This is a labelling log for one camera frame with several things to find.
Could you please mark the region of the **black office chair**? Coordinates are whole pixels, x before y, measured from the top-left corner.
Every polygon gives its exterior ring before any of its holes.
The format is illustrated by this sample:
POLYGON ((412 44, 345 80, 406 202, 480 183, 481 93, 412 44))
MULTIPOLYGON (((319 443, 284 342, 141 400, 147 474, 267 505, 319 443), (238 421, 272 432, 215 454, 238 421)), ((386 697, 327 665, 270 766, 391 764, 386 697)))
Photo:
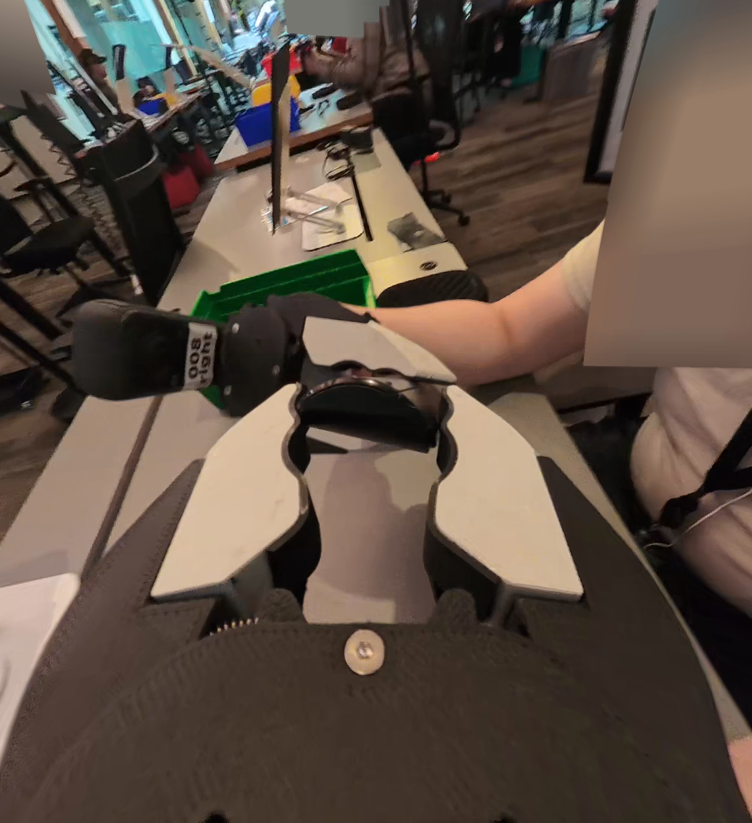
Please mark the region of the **black office chair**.
POLYGON ((82 216, 55 221, 35 231, 19 210, 0 195, 0 266, 10 276, 66 273, 81 293, 97 293, 75 271, 76 266, 84 267, 79 251, 92 234, 93 223, 82 216))
POLYGON ((432 189, 428 159, 459 146, 463 127, 454 90, 456 50, 463 25, 462 2, 399 2, 406 79, 373 97, 373 124, 382 131, 405 170, 418 166, 420 195, 429 209, 470 217, 443 189, 432 189))

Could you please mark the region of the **person's beige shirt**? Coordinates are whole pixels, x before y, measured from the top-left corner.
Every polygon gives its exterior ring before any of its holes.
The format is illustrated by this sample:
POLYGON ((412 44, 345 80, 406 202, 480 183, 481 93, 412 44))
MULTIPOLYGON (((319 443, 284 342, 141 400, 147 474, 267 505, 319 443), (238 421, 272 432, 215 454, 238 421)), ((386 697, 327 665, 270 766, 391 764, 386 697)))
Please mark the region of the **person's beige shirt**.
POLYGON ((698 496, 662 526, 688 570, 752 618, 752 369, 661 368, 630 455, 634 489, 658 524, 665 505, 698 496))

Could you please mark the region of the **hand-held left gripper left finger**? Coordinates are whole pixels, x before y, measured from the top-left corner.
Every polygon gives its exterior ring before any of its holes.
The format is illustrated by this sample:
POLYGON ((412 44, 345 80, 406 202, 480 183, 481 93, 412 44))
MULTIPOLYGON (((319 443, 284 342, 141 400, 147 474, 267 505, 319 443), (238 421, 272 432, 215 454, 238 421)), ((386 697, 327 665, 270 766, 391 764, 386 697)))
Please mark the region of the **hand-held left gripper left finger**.
POLYGON ((212 446, 168 544, 155 602, 260 603, 273 589, 304 603, 321 559, 319 518, 304 472, 307 429, 289 384, 212 446))

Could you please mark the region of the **tilted black monitor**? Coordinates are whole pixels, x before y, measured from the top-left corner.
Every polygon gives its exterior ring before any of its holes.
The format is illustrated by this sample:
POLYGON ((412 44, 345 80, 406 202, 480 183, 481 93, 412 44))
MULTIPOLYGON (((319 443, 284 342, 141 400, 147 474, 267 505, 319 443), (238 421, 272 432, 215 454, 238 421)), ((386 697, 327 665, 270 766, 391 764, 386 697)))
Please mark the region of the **tilted black monitor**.
POLYGON ((271 195, 270 230, 281 228, 289 197, 289 137, 291 133, 290 41, 285 40, 271 60, 271 195))

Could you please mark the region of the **wooden table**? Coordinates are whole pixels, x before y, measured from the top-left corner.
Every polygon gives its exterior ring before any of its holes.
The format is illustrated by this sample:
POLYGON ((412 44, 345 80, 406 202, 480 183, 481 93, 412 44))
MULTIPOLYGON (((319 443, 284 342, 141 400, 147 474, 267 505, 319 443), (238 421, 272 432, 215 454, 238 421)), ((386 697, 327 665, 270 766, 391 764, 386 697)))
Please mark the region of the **wooden table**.
MULTIPOLYGON (((329 98, 330 105, 320 113, 318 110, 307 113, 300 118, 299 130, 289 136, 292 153, 299 153, 315 147, 320 142, 338 135, 346 129, 369 126, 373 123, 373 111, 363 102, 355 107, 340 110, 337 105, 338 94, 329 98)), ((219 172, 244 170, 269 161, 271 141, 262 141, 248 145, 237 128, 233 128, 220 153, 214 161, 219 172)))

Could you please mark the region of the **small plastic bag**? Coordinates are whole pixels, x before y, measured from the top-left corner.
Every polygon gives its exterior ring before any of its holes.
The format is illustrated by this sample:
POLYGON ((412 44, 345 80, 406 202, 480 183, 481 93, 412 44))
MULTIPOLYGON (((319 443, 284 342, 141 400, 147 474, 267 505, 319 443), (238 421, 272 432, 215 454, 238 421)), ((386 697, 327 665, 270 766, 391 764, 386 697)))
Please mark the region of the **small plastic bag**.
POLYGON ((441 234, 423 225, 412 212, 389 221, 387 228, 402 252, 429 249, 447 242, 441 234))

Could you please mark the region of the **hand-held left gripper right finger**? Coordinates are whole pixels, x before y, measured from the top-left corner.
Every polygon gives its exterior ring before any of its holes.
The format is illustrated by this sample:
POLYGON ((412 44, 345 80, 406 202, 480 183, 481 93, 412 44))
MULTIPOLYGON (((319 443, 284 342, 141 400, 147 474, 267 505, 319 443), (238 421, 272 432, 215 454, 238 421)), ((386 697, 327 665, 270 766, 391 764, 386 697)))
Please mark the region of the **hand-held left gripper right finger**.
POLYGON ((503 417, 465 390, 443 390, 423 564, 435 601, 467 592, 480 622, 517 601, 578 603, 584 587, 539 458, 503 417))

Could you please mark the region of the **green plastic bin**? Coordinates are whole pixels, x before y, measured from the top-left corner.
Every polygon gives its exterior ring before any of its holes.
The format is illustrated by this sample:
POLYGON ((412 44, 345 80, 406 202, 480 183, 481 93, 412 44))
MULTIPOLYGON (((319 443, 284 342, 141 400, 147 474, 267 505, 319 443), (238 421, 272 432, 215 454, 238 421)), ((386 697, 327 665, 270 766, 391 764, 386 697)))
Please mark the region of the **green plastic bin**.
POLYGON ((376 308, 370 273, 358 252, 349 249, 227 282, 200 291, 191 317, 224 324, 247 304, 261 305, 273 295, 319 294, 341 303, 376 308))

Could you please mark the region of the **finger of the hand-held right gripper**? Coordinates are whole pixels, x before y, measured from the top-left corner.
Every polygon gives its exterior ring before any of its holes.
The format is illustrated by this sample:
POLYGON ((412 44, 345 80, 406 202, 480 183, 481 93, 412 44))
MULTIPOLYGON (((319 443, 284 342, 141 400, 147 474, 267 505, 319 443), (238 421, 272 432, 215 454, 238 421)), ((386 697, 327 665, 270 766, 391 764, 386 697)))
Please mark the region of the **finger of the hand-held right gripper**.
POLYGON ((422 346, 375 321, 358 323, 309 316, 302 344, 310 362, 326 369, 353 366, 417 382, 452 385, 452 370, 422 346))

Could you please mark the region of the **black computer mouse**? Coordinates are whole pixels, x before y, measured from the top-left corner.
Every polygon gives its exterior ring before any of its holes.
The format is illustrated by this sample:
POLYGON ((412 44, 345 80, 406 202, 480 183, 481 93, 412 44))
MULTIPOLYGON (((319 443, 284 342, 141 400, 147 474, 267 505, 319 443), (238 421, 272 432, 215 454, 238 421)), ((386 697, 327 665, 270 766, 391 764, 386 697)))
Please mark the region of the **black computer mouse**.
POLYGON ((344 374, 296 402, 307 427, 420 453, 437 444, 445 384, 396 374, 344 374))

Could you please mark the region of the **yellow plastic bin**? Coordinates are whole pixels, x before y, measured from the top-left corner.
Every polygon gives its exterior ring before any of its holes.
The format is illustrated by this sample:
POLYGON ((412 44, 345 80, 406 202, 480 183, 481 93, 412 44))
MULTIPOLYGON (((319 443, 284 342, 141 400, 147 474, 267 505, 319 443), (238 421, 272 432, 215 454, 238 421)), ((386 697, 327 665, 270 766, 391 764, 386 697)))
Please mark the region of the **yellow plastic bin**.
MULTIPOLYGON (((302 91, 299 85, 298 77, 294 74, 289 75, 288 84, 290 95, 293 99, 298 100, 302 91)), ((269 104, 271 102, 271 92, 271 78, 268 76, 258 77, 253 83, 252 106, 258 107, 261 105, 269 104)))

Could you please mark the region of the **black trash bin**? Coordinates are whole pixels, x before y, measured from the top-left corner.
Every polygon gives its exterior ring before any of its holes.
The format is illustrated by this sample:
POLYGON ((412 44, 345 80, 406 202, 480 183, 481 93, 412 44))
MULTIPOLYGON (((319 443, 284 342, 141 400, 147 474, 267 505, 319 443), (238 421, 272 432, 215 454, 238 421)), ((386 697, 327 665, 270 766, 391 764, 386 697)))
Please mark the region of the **black trash bin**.
POLYGON ((87 166, 113 209, 145 301, 158 307, 186 252, 165 191, 165 164, 140 121, 89 147, 87 166))

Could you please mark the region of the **blue plastic bin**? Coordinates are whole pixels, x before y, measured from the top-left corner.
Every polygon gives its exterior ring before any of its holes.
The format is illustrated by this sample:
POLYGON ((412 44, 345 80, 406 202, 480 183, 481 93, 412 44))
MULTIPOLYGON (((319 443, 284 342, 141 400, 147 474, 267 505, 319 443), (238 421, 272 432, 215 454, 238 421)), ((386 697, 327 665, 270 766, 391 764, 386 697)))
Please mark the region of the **blue plastic bin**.
MULTIPOLYGON (((289 133, 299 131, 299 98, 289 98, 289 133)), ((247 147, 256 147, 263 143, 272 143, 274 119, 271 102, 254 105, 245 109, 235 118, 235 128, 247 147)))

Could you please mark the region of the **grey desk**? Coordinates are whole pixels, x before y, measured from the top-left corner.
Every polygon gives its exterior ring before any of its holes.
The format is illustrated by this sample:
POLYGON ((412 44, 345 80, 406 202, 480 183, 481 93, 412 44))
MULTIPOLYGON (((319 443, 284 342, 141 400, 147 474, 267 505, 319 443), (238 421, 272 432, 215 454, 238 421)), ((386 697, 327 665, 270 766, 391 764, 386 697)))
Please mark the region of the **grey desk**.
MULTIPOLYGON (((263 167, 220 183, 160 308, 190 309, 200 291, 316 256, 263 226, 269 178, 263 167)), ((0 588, 67 573, 80 579, 230 424, 192 394, 85 401, 0 543, 0 588)), ((433 456, 377 455, 354 439, 316 436, 348 452, 315 457, 308 470, 323 550, 307 589, 308 621, 420 621, 433 606, 421 560, 433 456)))

